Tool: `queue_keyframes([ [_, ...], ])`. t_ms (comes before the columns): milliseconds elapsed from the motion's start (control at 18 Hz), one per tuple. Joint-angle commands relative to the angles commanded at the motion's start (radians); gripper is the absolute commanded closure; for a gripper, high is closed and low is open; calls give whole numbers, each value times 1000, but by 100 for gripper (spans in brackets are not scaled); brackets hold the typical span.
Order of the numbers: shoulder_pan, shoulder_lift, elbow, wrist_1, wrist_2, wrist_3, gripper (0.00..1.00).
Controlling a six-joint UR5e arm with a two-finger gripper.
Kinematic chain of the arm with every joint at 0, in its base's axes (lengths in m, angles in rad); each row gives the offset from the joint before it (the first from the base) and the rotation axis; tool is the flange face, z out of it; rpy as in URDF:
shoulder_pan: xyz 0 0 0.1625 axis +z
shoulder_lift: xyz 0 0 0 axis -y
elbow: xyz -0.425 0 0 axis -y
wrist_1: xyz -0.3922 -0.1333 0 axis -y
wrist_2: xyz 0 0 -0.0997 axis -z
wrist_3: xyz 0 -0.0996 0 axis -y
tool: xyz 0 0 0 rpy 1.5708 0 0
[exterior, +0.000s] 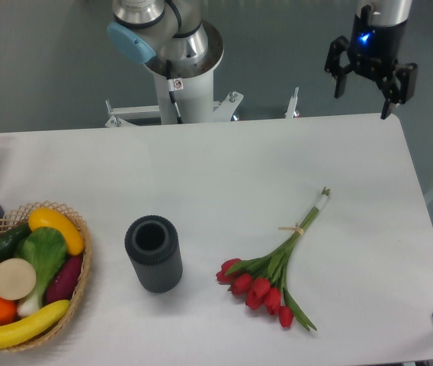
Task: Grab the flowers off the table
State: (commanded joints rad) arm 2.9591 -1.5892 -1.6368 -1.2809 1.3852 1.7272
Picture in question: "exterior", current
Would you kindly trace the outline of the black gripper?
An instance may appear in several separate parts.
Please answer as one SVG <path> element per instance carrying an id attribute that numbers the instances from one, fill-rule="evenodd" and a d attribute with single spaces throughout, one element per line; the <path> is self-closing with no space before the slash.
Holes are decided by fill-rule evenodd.
<path id="1" fill-rule="evenodd" d="M 416 63 L 399 64 L 397 55 L 406 31 L 406 3 L 359 3 L 354 16 L 351 41 L 340 36 L 330 43 L 324 70 L 335 80 L 334 98 L 345 93 L 347 74 L 352 71 L 378 80 L 385 102 L 380 114 L 387 119 L 398 104 L 405 104 L 415 93 Z M 350 64 L 341 65 L 343 53 Z"/>

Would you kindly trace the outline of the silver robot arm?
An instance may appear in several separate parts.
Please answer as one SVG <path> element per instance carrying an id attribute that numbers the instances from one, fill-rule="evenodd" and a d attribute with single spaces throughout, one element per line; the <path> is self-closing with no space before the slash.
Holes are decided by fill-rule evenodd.
<path id="1" fill-rule="evenodd" d="M 383 119 L 414 95 L 418 67 L 397 59 L 411 6 L 410 1 L 358 2 L 351 37 L 331 42 L 324 65 L 335 80 L 335 98 L 344 94 L 351 72 L 382 92 Z M 199 1 L 114 1 L 112 12 L 109 38 L 126 58 L 152 73 L 158 104 L 110 109 L 111 122 L 154 114 L 163 124 L 235 120 L 241 94 L 213 99 L 213 71 L 224 47 L 218 30 L 202 19 Z"/>

